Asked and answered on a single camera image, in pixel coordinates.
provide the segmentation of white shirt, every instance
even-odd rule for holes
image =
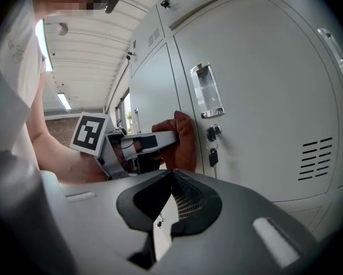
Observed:
[[[32,0],[19,0],[0,28],[0,71],[13,91],[31,107],[37,93],[42,54],[35,35]],[[12,153],[38,167],[26,124]]]

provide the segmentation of orange towel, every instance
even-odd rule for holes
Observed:
[[[174,119],[165,120],[152,126],[152,132],[176,131],[179,141],[163,148],[160,157],[168,169],[182,169],[195,172],[195,136],[191,118],[183,112],[175,111]]]

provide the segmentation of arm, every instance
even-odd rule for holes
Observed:
[[[105,181],[107,177],[92,155],[65,147],[50,135],[42,104],[44,86],[45,74],[42,73],[31,114],[26,122],[40,169],[55,173],[62,183]]]

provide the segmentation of white corrugated ceiling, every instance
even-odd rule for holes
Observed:
[[[73,110],[102,109],[118,68],[127,55],[132,34],[158,0],[121,0],[111,14],[45,19],[45,34],[56,88]],[[68,34],[59,35],[59,23]],[[62,110],[55,91],[45,87],[45,112]]]

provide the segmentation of fluorescent light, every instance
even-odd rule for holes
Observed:
[[[52,66],[52,63],[50,62],[48,48],[46,46],[46,41],[45,41],[43,20],[40,20],[38,24],[36,25],[35,34],[39,40],[41,53],[45,56],[45,66],[46,66],[45,71],[53,71],[53,66]]]
[[[66,96],[64,95],[64,93],[59,93],[58,94],[58,98],[61,100],[64,108],[66,108],[67,110],[71,110],[72,108],[70,107],[67,99],[66,99]]]

